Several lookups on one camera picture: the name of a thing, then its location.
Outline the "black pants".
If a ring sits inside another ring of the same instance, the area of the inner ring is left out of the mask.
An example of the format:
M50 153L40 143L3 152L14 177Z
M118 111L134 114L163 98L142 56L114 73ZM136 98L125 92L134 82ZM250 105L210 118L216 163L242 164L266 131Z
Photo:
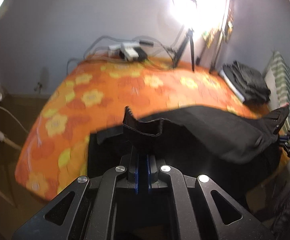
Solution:
M245 193L278 168L279 130L289 114L280 107L258 119L218 108L190 106L134 117L90 135L87 173L102 175L132 150L164 159L183 174L206 174L227 192Z

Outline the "green striped white pillow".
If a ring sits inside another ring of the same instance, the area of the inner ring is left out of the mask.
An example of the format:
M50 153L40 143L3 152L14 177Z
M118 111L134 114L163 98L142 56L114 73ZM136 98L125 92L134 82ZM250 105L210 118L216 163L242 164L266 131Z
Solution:
M271 91L268 108L272 111L285 105L289 107L288 117L281 129L285 133L290 129L290 67L279 51L273 52L263 77Z

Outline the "stack of folded dark clothes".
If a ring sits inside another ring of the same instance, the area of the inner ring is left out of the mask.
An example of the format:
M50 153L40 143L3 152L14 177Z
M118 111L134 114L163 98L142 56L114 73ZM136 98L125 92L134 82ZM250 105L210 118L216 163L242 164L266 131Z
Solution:
M270 101L271 91L258 70L233 61L224 64L218 74L242 104L262 105Z

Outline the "orange floral bedspread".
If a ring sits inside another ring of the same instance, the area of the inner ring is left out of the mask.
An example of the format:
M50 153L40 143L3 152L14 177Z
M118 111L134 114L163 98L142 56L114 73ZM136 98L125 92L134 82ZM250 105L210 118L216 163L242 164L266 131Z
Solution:
M16 181L50 200L86 174L92 132L119 125L126 106L138 117L192 105L247 118L268 112L244 106L226 83L206 68L174 70L153 63L80 64L56 89L37 117L15 169Z

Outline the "small black tripod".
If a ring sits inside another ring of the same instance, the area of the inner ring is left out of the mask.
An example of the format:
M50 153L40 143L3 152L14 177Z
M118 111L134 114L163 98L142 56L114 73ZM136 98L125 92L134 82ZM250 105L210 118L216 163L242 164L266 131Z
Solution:
M188 29L188 31L185 34L185 38L183 39L181 45L179 46L174 58L173 58L173 64L172 68L176 68L178 66L178 63L180 62L180 59L182 58L185 48L187 47L187 44L190 44L190 58L191 58L191 70L192 72L195 72L195 55L194 55L194 41L193 41L193 29Z

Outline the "white power adapter box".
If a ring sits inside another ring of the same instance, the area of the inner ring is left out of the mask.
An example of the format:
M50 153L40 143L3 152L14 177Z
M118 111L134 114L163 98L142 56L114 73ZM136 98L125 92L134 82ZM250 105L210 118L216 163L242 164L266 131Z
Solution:
M123 42L110 45L108 56L119 56L129 62L142 62L148 59L148 54L142 49L140 42Z

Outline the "floral cloth on tripod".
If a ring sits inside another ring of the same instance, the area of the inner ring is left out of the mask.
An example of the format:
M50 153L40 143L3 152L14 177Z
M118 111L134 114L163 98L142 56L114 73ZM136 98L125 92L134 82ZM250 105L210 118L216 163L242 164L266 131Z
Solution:
M210 48L217 33L223 34L226 43L229 41L233 32L234 2L235 0L226 0L225 12L221 23L217 27L203 32L202 38L207 48Z

